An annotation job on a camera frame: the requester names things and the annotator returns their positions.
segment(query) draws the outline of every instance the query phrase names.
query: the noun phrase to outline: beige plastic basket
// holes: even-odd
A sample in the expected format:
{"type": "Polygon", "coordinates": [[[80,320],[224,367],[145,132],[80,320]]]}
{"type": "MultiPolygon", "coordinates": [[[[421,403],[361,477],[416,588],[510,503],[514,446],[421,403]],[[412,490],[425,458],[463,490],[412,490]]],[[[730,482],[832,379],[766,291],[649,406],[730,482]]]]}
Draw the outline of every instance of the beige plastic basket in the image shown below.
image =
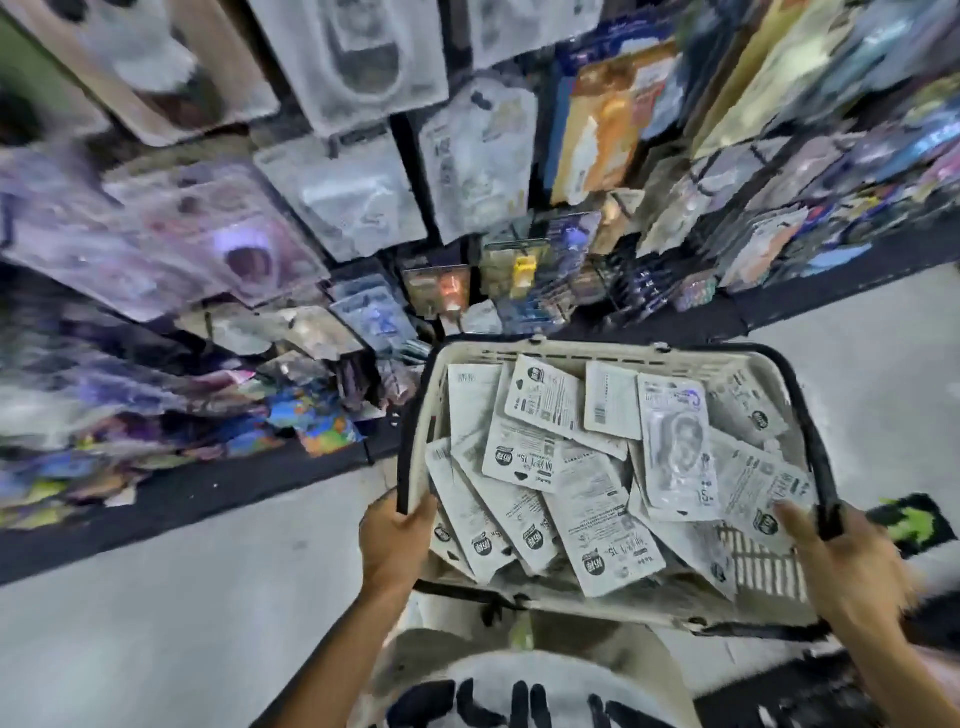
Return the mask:
{"type": "MultiPolygon", "coordinates": [[[[398,465],[399,508],[416,507],[430,488],[425,465],[428,443],[449,434],[446,370],[450,364],[495,364],[515,361],[519,354],[542,358],[575,376],[586,375],[586,363],[598,360],[637,372],[707,380],[732,361],[749,365],[778,408],[790,431],[780,438],[788,462],[813,472],[822,506],[832,506],[836,489],[823,442],[809,414],[793,370],[766,347],[722,345],[698,350],[665,346],[638,347],[589,342],[457,339],[434,351],[417,402],[404,422],[398,465]]],[[[418,588],[432,594],[500,602],[512,608],[538,609],[615,621],[666,625],[704,635],[745,635],[809,640],[826,634],[806,600],[804,577],[792,556],[757,546],[739,531],[724,539],[736,563],[739,596],[730,603],[698,580],[672,579],[666,586],[639,583],[599,599],[578,589],[563,589],[528,578],[521,569],[501,570],[486,587],[478,587],[434,554],[418,588]]]]}

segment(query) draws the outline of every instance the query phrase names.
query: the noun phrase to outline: hand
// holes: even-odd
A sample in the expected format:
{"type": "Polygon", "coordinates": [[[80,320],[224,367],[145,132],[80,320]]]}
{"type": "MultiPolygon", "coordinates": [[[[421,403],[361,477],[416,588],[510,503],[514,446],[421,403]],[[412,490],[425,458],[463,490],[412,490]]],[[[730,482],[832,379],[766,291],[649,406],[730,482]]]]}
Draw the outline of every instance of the hand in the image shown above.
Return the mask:
{"type": "Polygon", "coordinates": [[[841,641],[900,633],[900,617],[915,605],[916,589],[885,528],[844,505],[843,536],[824,543],[797,505],[779,503],[776,512],[797,543],[814,608],[841,641]]]}
{"type": "Polygon", "coordinates": [[[360,521],[365,592],[401,592],[405,598],[413,591],[430,550],[437,505],[427,494],[413,514],[404,516],[396,511],[394,489],[367,509],[360,521]]]}

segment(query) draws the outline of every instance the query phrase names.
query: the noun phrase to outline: forearm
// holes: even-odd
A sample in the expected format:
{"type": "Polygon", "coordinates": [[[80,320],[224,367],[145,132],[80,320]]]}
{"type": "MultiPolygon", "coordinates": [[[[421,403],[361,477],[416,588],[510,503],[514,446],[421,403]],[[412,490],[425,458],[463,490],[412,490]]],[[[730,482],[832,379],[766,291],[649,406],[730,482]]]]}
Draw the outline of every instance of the forearm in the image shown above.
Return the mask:
{"type": "Polygon", "coordinates": [[[406,606],[402,590],[361,591],[257,728],[344,728],[406,606]]]}
{"type": "Polygon", "coordinates": [[[867,693],[892,728],[960,728],[960,710],[933,679],[898,625],[838,632],[867,693]]]}

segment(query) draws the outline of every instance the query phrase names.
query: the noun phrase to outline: floor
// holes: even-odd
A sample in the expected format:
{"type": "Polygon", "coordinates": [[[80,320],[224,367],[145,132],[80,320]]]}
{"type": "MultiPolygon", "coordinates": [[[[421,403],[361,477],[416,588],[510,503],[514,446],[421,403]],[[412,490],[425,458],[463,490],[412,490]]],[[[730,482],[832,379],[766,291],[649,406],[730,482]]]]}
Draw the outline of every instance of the floor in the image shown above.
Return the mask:
{"type": "MultiPolygon", "coordinates": [[[[841,495],[871,508],[930,493],[960,525],[954,268],[752,338],[794,363],[841,495]]],[[[249,725],[356,594],[356,524],[385,488],[377,469],[353,473],[0,589],[5,724],[249,725]]],[[[918,560],[931,593],[960,584],[958,555],[953,544],[918,560]]],[[[421,606],[428,622],[476,628],[457,605],[421,606]]],[[[802,650],[661,636],[698,694],[802,650]]]]}

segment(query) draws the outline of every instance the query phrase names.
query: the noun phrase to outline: person's left hand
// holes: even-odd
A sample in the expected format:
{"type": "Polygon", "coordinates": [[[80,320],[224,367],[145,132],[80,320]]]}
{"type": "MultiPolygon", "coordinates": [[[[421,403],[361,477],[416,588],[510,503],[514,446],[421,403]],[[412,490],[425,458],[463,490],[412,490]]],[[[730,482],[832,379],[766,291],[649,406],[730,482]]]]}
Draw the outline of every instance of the person's left hand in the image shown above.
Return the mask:
{"type": "Polygon", "coordinates": [[[367,509],[360,521],[363,589],[409,595],[430,550],[437,499],[427,494],[409,516],[396,511],[396,489],[367,509]]]}

